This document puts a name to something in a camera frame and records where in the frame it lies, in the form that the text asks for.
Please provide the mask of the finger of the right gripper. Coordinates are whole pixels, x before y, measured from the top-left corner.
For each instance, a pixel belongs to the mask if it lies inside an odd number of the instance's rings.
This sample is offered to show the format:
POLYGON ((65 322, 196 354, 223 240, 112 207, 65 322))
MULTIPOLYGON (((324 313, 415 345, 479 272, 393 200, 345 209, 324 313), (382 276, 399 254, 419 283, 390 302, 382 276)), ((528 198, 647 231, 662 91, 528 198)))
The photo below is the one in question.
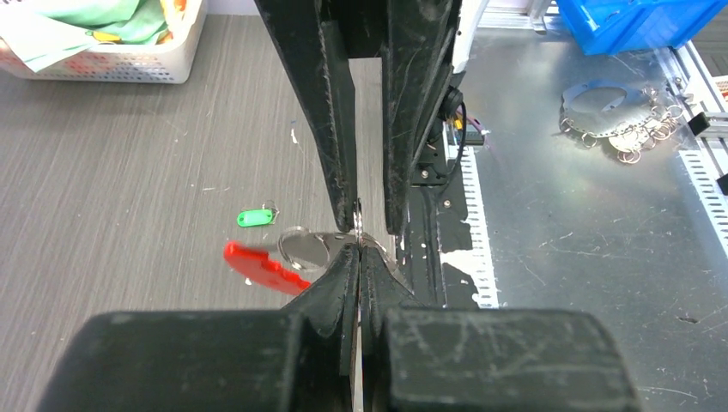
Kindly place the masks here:
POLYGON ((416 157, 452 76, 459 1, 388 1, 381 47, 385 227, 403 232, 416 157))
POLYGON ((354 227, 355 86, 334 1, 256 2, 310 126, 337 228, 354 227))

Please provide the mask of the key with green tag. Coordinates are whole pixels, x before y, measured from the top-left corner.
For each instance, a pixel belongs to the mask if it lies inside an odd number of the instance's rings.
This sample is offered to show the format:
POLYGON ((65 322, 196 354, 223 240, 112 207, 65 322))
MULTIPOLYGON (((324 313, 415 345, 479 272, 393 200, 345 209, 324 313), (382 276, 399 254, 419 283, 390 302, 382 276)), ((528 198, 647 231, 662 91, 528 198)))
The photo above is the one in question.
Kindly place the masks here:
POLYGON ((262 227, 275 223, 279 214, 277 206, 271 201, 257 209, 244 209, 239 212, 236 222, 239 227, 262 227))

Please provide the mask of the red handled metal keyring holder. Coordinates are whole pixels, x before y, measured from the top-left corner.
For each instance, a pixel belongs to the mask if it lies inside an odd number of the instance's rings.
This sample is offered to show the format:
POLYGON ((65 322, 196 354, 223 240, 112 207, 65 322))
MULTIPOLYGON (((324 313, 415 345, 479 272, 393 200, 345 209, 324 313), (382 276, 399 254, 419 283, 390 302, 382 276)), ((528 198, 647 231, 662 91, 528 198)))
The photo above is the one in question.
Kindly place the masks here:
POLYGON ((393 280, 399 275, 396 260, 383 246, 364 232, 361 201, 354 207, 353 233, 312 232, 305 227, 291 227, 274 244, 242 245, 230 241, 223 249, 223 258, 232 270, 247 280, 278 292, 298 295, 310 285, 299 271, 329 270, 333 259, 346 245, 370 245, 379 250, 386 271, 393 280))

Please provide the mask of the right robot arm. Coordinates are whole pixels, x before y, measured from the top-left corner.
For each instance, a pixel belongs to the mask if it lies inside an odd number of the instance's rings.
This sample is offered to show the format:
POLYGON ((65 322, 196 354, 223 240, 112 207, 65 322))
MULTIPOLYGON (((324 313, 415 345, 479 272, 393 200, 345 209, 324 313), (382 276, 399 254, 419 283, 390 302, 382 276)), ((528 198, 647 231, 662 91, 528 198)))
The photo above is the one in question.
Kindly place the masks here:
POLYGON ((426 140, 462 102, 483 1, 260 1, 258 12, 310 126, 337 228, 355 226, 355 86, 349 63, 382 63, 383 195, 403 231, 426 140))

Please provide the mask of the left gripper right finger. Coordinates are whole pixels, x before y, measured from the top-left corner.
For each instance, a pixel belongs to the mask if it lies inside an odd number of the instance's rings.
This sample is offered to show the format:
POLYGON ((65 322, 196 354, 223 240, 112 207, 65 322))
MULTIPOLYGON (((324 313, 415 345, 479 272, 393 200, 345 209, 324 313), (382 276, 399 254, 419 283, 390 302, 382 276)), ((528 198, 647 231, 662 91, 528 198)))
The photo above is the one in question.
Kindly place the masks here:
POLYGON ((426 306, 360 257, 367 411, 637 411, 616 342, 593 315, 426 306))

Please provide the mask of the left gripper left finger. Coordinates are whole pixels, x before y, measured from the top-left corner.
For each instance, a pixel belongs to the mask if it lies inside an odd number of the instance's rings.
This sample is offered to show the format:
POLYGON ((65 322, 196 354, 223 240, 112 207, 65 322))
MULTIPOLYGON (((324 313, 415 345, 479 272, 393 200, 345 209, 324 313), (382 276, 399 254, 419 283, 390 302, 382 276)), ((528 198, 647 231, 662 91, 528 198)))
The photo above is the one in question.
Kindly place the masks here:
POLYGON ((41 411, 350 411, 361 251, 277 310, 107 312, 76 333, 41 411))

